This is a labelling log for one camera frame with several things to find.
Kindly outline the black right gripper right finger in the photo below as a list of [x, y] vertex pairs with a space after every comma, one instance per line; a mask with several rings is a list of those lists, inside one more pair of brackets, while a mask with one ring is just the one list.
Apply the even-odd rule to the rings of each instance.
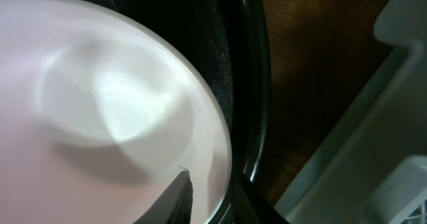
[[232, 176], [230, 195], [236, 224], [289, 224], [243, 173]]

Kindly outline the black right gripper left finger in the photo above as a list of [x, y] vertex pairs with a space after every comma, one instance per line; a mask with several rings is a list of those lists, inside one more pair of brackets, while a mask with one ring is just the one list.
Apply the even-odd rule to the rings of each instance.
[[184, 169], [134, 224], [190, 224], [193, 185]]

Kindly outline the small pink saucer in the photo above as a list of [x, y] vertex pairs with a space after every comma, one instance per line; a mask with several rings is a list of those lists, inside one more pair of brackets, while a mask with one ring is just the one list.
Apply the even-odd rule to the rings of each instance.
[[232, 148], [195, 67], [81, 0], [1, 0], [1, 222], [133, 223], [182, 171], [192, 223], [224, 202]]

